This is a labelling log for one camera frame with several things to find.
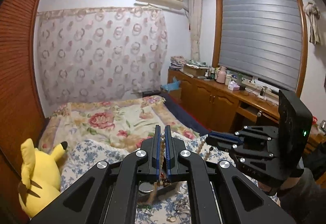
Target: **louvered wooden door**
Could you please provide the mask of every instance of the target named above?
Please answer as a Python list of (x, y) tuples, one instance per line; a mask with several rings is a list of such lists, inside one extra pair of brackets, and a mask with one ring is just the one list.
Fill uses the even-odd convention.
[(27, 138), (36, 142), (45, 121), (33, 69), (38, 3), (39, 0), (4, 0), (0, 5), (0, 148), (2, 159), (8, 160), (1, 162), (0, 171), (13, 172), (0, 176), (0, 190), (17, 215), (21, 212), (17, 193), (22, 165), (20, 145)]

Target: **wooden countertop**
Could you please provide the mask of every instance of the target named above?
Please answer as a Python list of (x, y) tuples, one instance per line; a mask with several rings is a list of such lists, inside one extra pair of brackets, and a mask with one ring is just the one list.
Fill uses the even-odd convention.
[[(181, 71), (171, 71), (171, 74), (176, 75), (176, 76), (178, 74), (187, 76), (186, 74), (182, 73)], [(276, 120), (279, 120), (279, 118), (280, 118), (277, 105), (274, 105), (274, 106), (268, 105), (266, 101), (259, 99), (253, 93), (248, 93), (248, 91), (239, 91), (239, 90), (232, 91), (232, 90), (228, 89), (228, 86), (218, 83), (214, 80), (201, 80), (201, 79), (197, 79), (197, 78), (192, 78), (192, 79), (199, 81), (201, 83), (204, 83), (206, 85), (210, 85), (213, 88), (218, 89), (219, 91), (222, 91), (223, 93), (226, 93), (232, 97), (235, 97), (238, 100), (245, 102), (245, 103), (259, 109), (263, 113), (275, 118)]]

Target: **sleeve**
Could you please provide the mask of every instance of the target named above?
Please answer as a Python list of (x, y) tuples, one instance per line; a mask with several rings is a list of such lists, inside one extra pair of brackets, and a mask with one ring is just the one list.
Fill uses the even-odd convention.
[(281, 207), (297, 224), (325, 224), (326, 189), (316, 184), (308, 168), (293, 188), (279, 191), (277, 196)]

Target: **pikachu plush toy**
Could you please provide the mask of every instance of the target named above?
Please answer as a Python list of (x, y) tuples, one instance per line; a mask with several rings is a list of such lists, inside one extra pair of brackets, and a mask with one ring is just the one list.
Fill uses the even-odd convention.
[(48, 155), (34, 148), (31, 139), (21, 145), (22, 181), (18, 185), (18, 198), (30, 218), (60, 195), (61, 176), (56, 162), (65, 154), (67, 146), (64, 141)]

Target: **silver screw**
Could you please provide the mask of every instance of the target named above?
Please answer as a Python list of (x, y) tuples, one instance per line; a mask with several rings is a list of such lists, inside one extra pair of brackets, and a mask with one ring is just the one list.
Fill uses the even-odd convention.
[(136, 156), (137, 157), (144, 157), (144, 156), (146, 156), (146, 151), (145, 150), (138, 150), (136, 152)]
[(226, 160), (222, 160), (222, 161), (220, 162), (220, 166), (221, 166), (222, 168), (224, 168), (224, 169), (229, 168), (229, 167), (230, 167), (230, 162), (228, 162), (228, 161), (226, 161)]
[(104, 168), (106, 168), (107, 167), (107, 162), (106, 161), (100, 161), (100, 162), (98, 162), (97, 163), (97, 168), (99, 168), (99, 169), (104, 169)]
[(191, 153), (190, 153), (189, 150), (183, 150), (183, 151), (180, 152), (180, 155), (181, 155), (182, 157), (189, 157), (190, 154), (191, 154)]

